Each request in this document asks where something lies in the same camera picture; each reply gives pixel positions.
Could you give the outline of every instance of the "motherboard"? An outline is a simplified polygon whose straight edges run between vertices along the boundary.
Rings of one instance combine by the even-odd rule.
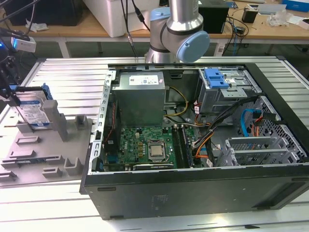
[[[195,140],[193,128],[184,127],[181,130],[183,145],[190,147]],[[147,169],[146,165],[149,165],[149,169],[157,165],[177,169],[179,148],[175,146],[180,143],[175,142],[175,131],[173,127],[121,128],[119,150],[116,154],[107,155],[108,166],[115,171],[119,168],[124,171]],[[184,149],[183,152],[186,156],[191,156],[189,149]]]

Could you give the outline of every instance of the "cpu socket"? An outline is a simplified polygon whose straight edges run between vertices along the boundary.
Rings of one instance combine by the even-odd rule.
[[[148,159],[152,162],[162,162],[165,159],[165,142],[148,141]]]

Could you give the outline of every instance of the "white box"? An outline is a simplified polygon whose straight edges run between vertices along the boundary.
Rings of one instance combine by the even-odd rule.
[[[120,0],[84,0],[84,2],[109,36],[123,36],[126,33]],[[145,23],[150,27],[150,12],[159,7],[160,0],[134,0],[134,2],[142,12]],[[123,0],[123,3],[126,11],[126,0]],[[129,31],[147,29],[137,18],[132,0],[128,0],[128,27]]]

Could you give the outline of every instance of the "black computer case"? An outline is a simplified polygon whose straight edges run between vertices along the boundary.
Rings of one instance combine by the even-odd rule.
[[[14,0],[6,5],[4,9],[7,15],[30,4],[32,0]],[[10,19],[12,25],[21,26],[30,21],[32,7]],[[36,4],[34,23],[46,23],[47,25],[76,26],[83,15],[82,0],[41,0]]]
[[[204,18],[204,31],[222,34],[229,7],[222,0],[199,0],[198,11]]]

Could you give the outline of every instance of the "blue box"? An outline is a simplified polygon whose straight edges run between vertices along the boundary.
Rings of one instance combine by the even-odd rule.
[[[287,10],[292,11],[309,11],[309,0],[282,0],[282,4],[286,4]]]

